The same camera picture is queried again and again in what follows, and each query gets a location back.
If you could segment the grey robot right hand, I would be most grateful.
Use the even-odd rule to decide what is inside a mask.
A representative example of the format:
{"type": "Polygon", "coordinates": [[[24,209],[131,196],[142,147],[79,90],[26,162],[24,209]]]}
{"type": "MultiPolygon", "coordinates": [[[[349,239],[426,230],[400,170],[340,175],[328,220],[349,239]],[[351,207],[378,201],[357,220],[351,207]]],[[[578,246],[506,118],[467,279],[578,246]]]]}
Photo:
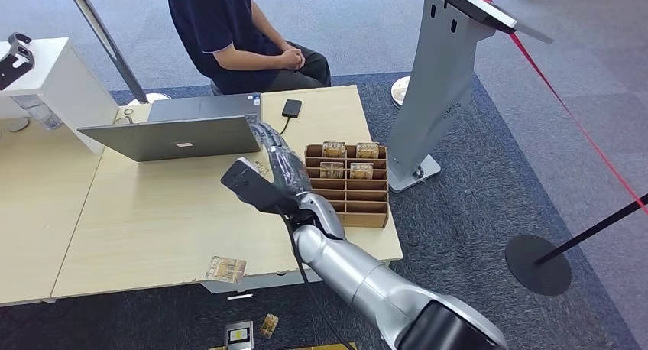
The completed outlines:
{"type": "Polygon", "coordinates": [[[265,122],[253,123],[251,129],[267,151],[273,184],[294,196],[311,192],[312,185],[306,167],[283,136],[265,122]]]}

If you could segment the person's right hand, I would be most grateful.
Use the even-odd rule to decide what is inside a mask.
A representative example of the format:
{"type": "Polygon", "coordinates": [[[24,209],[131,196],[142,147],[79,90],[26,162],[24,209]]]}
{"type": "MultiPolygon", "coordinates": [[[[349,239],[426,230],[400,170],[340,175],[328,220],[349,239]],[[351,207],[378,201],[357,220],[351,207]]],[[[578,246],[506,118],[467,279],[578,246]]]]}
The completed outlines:
{"type": "Polygon", "coordinates": [[[303,67],[305,57],[302,55],[301,50],[292,48],[284,51],[280,55],[281,67],[288,70],[298,70],[303,67]]]}

